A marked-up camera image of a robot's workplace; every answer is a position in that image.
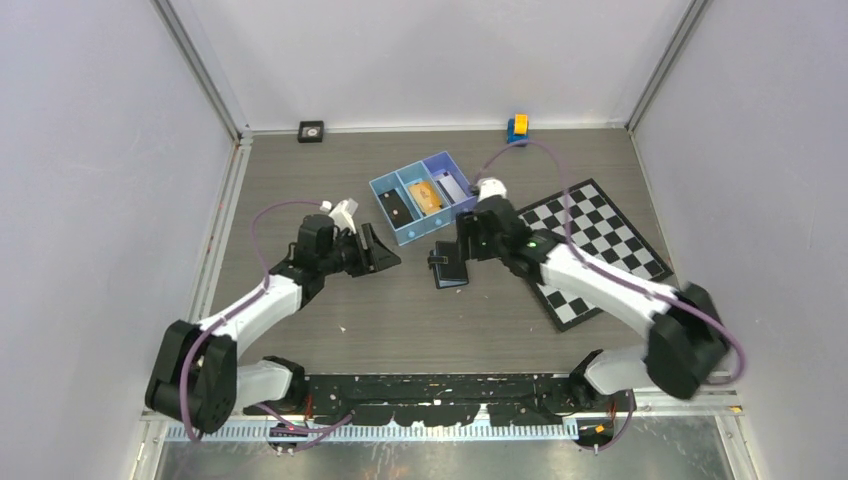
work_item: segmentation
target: ruler scale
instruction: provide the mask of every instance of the ruler scale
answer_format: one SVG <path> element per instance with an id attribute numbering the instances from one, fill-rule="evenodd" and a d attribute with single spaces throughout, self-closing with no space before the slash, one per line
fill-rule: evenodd
<path id="1" fill-rule="evenodd" d="M 273 420 L 231 420 L 215 433 L 204 435 L 204 442 L 287 442 L 297 443 L 312 440 L 318 434 L 297 437 L 271 436 Z M 309 422 L 312 428 L 325 427 Z M 564 418 L 561 425 L 511 425 L 492 427 L 489 420 L 474 420 L 465 426 L 424 427 L 412 425 L 401 427 L 385 425 L 369 427 L 344 425 L 331 433 L 322 442 L 467 442 L 491 440 L 577 440 L 577 420 Z M 165 441 L 187 442 L 185 428 L 177 423 L 168 427 Z"/>

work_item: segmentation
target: small black object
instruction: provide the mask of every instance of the small black object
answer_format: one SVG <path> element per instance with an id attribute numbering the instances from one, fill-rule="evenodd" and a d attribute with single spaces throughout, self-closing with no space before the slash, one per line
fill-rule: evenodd
<path id="1" fill-rule="evenodd" d="M 710 294 L 702 287 L 690 283 L 675 295 L 678 300 L 721 321 Z M 663 392 L 688 400 L 698 392 L 730 347 L 718 331 L 677 307 L 671 307 L 665 314 L 655 314 L 653 320 L 644 359 L 648 376 Z"/>
<path id="2" fill-rule="evenodd" d="M 577 420 L 577 428 L 582 427 L 591 427 L 596 423 L 596 420 Z M 603 447 L 612 441 L 615 432 L 615 424 L 612 421 L 608 421 L 605 424 L 602 424 L 604 427 L 600 432 L 598 432 L 595 428 L 589 428 L 588 430 L 580 430 L 579 436 L 577 440 L 574 441 L 577 445 L 587 449 L 594 450 L 595 445 L 598 447 Z"/>
<path id="3" fill-rule="evenodd" d="M 377 238 L 374 227 L 370 223 L 363 223 L 359 226 L 359 235 L 356 238 L 359 260 L 345 269 L 348 275 L 356 278 L 400 265 L 400 257 Z"/>
<path id="4" fill-rule="evenodd" d="M 393 227 L 397 229 L 412 223 L 412 214 L 406 204 L 403 203 L 403 199 L 400 198 L 397 190 L 389 190 L 381 193 L 378 197 Z"/>
<path id="5" fill-rule="evenodd" d="M 300 122 L 297 129 L 297 141 L 299 143 L 320 143 L 324 141 L 324 121 L 314 120 Z"/>
<path id="6" fill-rule="evenodd" d="M 436 242 L 427 264 L 433 270 L 436 288 L 468 285 L 468 269 L 459 256 L 459 245 L 456 242 Z"/>
<path id="7" fill-rule="evenodd" d="M 455 223 L 459 258 L 463 262 L 489 260 L 497 256 L 495 243 L 483 231 L 480 220 L 473 212 L 458 214 Z"/>

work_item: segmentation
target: blue and yellow block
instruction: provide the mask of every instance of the blue and yellow block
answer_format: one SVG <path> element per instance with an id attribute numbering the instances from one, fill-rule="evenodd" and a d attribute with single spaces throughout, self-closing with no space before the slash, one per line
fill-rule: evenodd
<path id="1" fill-rule="evenodd" d="M 527 115 L 517 114 L 510 118 L 506 124 L 506 143 L 526 140 L 529 135 L 528 125 Z"/>

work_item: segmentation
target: black square marker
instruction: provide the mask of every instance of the black square marker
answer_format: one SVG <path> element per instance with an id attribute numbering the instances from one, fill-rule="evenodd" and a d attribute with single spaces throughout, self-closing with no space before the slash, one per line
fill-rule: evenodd
<path id="1" fill-rule="evenodd" d="M 550 209 L 551 213 L 559 213 L 565 210 L 565 207 L 562 206 L 562 203 L 560 203 L 559 200 L 553 200 L 548 202 L 548 208 Z"/>
<path id="2" fill-rule="evenodd" d="M 548 295 L 548 302 L 550 302 L 551 306 L 554 307 L 554 308 L 559 308 L 559 307 L 565 305 L 565 303 L 566 303 L 565 297 L 563 297 L 562 294 L 559 293 L 559 292 L 554 292 L 554 293 Z"/>
<path id="3" fill-rule="evenodd" d="M 627 248 L 630 249 L 631 252 L 635 252 L 637 250 L 642 249 L 642 242 L 639 241 L 636 237 L 628 238 L 627 241 L 624 242 L 627 245 Z"/>
<path id="4" fill-rule="evenodd" d="M 618 258 L 619 258 L 618 254 L 615 253 L 615 250 L 613 250 L 613 249 L 609 249 L 609 250 L 605 250 L 605 251 L 601 252 L 601 256 L 604 257 L 604 261 L 606 261 L 607 263 L 612 263 L 612 262 L 618 260 Z"/>
<path id="5" fill-rule="evenodd" d="M 601 232 L 599 232 L 598 229 L 595 228 L 594 225 L 587 228 L 586 230 L 583 230 L 583 233 L 585 233 L 586 236 L 589 237 L 589 240 L 597 240 L 598 238 L 601 237 Z"/>
<path id="6" fill-rule="evenodd" d="M 589 219 L 592 223 L 601 223 L 604 221 L 604 216 L 601 215 L 597 210 L 592 210 L 591 212 L 586 214 L 586 218 Z"/>
<path id="7" fill-rule="evenodd" d="M 539 221 L 539 215 L 536 214 L 536 212 L 534 212 L 533 210 L 530 210 L 529 212 L 524 214 L 524 222 L 527 225 L 532 225 L 532 224 L 534 224 L 538 221 Z"/>
<path id="8" fill-rule="evenodd" d="M 568 304 L 568 306 L 571 307 L 572 310 L 574 310 L 575 315 L 581 315 L 589 311 L 589 306 L 586 305 L 586 302 L 584 302 L 582 298 L 573 300 Z"/>
<path id="9" fill-rule="evenodd" d="M 645 264 L 645 270 L 647 270 L 648 273 L 650 273 L 651 277 L 653 278 L 653 277 L 656 277 L 657 275 L 659 275 L 660 272 L 663 271 L 663 268 L 660 266 L 659 263 L 657 263 L 656 260 L 651 260 L 650 262 Z"/>
<path id="10" fill-rule="evenodd" d="M 609 244 L 610 244 L 611 246 L 613 246 L 613 247 L 614 247 L 614 246 L 616 246 L 616 245 L 618 245 L 619 243 L 621 243 L 621 237 L 619 237 L 619 236 L 618 236 L 618 234 L 617 234 L 617 233 L 615 233 L 615 232 L 610 232 L 610 233 L 608 233 L 608 234 L 604 235 L 604 238 L 605 238 L 605 239 L 609 242 Z"/>
<path id="11" fill-rule="evenodd" d="M 591 243 L 587 243 L 586 245 L 583 245 L 580 248 L 582 248 L 584 252 L 588 253 L 589 255 L 591 255 L 593 257 L 598 254 L 598 249 L 595 248 L 595 246 L 592 245 Z"/>
<path id="12" fill-rule="evenodd" d="M 631 271 L 635 270 L 637 267 L 642 266 L 642 262 L 640 262 L 635 255 L 628 255 L 622 260 L 624 261 L 624 264 L 627 265 L 627 268 L 629 268 Z"/>
<path id="13" fill-rule="evenodd" d="M 610 224 L 610 227 L 612 227 L 613 230 L 624 226 L 624 222 L 621 221 L 621 219 L 618 217 L 610 217 L 609 219 L 607 219 L 607 223 Z"/>
<path id="14" fill-rule="evenodd" d="M 562 226 L 562 222 L 560 222 L 556 217 L 548 217 L 542 220 L 542 223 L 545 224 L 545 227 L 547 227 L 548 230 L 553 230 L 556 227 Z"/>
<path id="15" fill-rule="evenodd" d="M 324 141 L 324 121 L 300 122 L 300 127 L 297 129 L 297 141 L 299 143 L 320 143 Z"/>

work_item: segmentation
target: orange block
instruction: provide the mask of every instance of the orange block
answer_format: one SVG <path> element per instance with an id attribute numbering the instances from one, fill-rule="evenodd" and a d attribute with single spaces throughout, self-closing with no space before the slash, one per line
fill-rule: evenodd
<path id="1" fill-rule="evenodd" d="M 410 185 L 408 190 L 424 215 L 431 215 L 442 209 L 442 202 L 430 182 L 418 182 Z"/>

